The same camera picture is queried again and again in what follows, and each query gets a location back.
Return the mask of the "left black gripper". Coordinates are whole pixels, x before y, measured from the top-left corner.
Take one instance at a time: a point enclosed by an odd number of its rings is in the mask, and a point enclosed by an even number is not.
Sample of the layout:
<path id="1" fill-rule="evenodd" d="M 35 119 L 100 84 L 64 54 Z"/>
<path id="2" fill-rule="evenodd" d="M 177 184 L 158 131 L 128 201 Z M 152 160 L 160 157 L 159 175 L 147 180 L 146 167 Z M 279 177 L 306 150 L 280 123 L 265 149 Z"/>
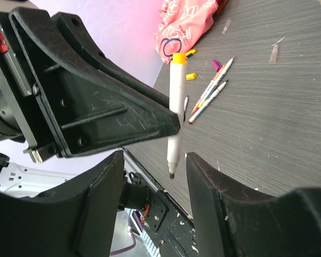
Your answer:
<path id="1" fill-rule="evenodd" d="M 25 7 L 0 12 L 0 141 L 27 142 L 42 163 L 179 132 L 169 107 L 84 61 L 51 17 Z"/>

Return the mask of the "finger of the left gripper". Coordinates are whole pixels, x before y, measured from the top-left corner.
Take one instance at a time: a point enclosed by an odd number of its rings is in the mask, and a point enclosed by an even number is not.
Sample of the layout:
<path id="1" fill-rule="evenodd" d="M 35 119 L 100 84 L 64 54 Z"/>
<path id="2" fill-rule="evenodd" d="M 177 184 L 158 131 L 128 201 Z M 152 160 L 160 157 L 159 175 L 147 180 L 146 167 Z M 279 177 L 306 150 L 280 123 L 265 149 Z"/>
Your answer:
<path id="1" fill-rule="evenodd" d="M 57 12 L 51 17 L 51 20 L 66 42 L 92 67 L 123 82 L 162 106 L 169 107 L 169 98 L 166 95 L 133 77 L 105 56 L 79 16 Z"/>

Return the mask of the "purple capped white pen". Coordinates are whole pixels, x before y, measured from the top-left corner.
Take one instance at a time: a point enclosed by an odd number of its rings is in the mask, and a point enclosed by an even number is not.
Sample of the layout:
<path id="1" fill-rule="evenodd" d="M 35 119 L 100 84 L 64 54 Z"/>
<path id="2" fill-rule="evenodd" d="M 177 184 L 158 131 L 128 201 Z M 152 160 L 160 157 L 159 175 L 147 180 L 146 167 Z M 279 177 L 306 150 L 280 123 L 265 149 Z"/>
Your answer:
<path id="1" fill-rule="evenodd" d="M 186 120 L 186 111 L 187 111 L 187 107 L 188 107 L 188 101 L 189 101 L 189 96 L 187 95 L 184 100 L 184 122 Z"/>

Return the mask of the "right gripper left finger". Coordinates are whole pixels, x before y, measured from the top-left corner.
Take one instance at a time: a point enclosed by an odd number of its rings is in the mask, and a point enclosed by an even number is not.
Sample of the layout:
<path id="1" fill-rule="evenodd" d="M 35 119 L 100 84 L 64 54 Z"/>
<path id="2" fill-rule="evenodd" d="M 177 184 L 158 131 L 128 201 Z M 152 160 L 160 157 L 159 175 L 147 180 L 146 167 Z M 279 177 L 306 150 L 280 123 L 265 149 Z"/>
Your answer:
<path id="1" fill-rule="evenodd" d="M 0 256 L 108 256 L 123 173 L 116 151 L 33 198 L 0 192 Z"/>

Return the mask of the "yellow pen cap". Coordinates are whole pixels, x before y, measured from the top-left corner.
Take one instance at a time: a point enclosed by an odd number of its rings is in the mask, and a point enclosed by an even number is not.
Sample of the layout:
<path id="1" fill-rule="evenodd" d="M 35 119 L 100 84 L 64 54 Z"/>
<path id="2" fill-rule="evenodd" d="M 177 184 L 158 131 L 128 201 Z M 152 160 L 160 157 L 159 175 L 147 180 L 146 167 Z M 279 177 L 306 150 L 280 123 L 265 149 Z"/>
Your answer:
<path id="1" fill-rule="evenodd" d="M 194 79 L 196 79 L 196 77 L 197 77 L 196 73 L 186 74 L 186 80 L 194 80 Z"/>

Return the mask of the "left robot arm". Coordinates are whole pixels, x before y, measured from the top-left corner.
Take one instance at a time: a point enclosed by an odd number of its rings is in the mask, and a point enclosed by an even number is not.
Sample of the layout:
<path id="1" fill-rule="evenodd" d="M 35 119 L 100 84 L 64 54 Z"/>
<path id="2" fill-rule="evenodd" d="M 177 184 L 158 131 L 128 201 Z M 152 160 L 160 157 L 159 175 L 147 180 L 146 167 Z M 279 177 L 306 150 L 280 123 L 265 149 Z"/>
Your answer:
<path id="1" fill-rule="evenodd" d="M 0 141 L 28 144 L 35 162 L 83 157 L 177 135 L 169 98 L 107 59 L 70 13 L 17 7 L 0 12 Z M 123 183 L 117 152 L 32 199 L 0 192 L 0 235 L 109 233 Z"/>

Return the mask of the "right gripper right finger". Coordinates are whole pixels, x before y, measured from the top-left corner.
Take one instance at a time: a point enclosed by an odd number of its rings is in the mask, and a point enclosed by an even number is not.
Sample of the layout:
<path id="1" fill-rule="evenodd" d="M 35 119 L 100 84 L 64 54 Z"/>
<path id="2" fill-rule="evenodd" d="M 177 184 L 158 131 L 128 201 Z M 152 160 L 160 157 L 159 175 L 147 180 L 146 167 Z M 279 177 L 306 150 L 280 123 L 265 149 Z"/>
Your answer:
<path id="1" fill-rule="evenodd" d="M 321 256 L 321 187 L 271 196 L 196 153 L 186 173 L 200 256 Z"/>

